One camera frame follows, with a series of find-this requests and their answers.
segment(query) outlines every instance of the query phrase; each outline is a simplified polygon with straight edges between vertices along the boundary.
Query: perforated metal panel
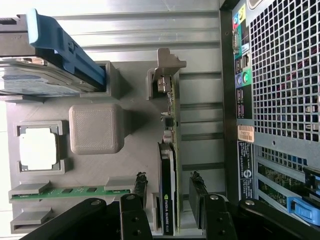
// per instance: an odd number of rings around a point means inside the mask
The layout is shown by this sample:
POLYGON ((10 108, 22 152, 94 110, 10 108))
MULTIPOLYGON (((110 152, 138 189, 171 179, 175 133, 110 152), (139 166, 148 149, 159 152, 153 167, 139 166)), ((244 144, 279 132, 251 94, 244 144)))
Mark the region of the perforated metal panel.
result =
POLYGON ((319 142, 320 2, 275 0, 250 24, 255 132, 319 142))
POLYGON ((303 172, 303 167, 307 166, 307 159, 292 156, 284 152, 275 151, 270 148, 258 146, 258 156, 267 159, 269 161, 275 162, 277 164, 284 165, 288 168, 303 172))

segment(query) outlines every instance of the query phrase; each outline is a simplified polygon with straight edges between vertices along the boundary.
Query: blue tab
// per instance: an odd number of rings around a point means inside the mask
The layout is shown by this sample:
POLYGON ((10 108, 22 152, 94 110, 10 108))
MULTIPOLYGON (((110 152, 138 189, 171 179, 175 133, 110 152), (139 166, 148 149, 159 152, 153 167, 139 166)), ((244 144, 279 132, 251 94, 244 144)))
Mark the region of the blue tab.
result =
POLYGON ((286 200, 288 213, 296 214, 306 222, 320 226, 320 209, 305 202, 301 197, 290 196, 286 200))
POLYGON ((75 69, 106 85, 106 73, 63 30, 53 17, 43 16, 32 9, 26 15, 29 44, 35 48, 51 49, 63 58, 63 67, 71 74, 75 69))

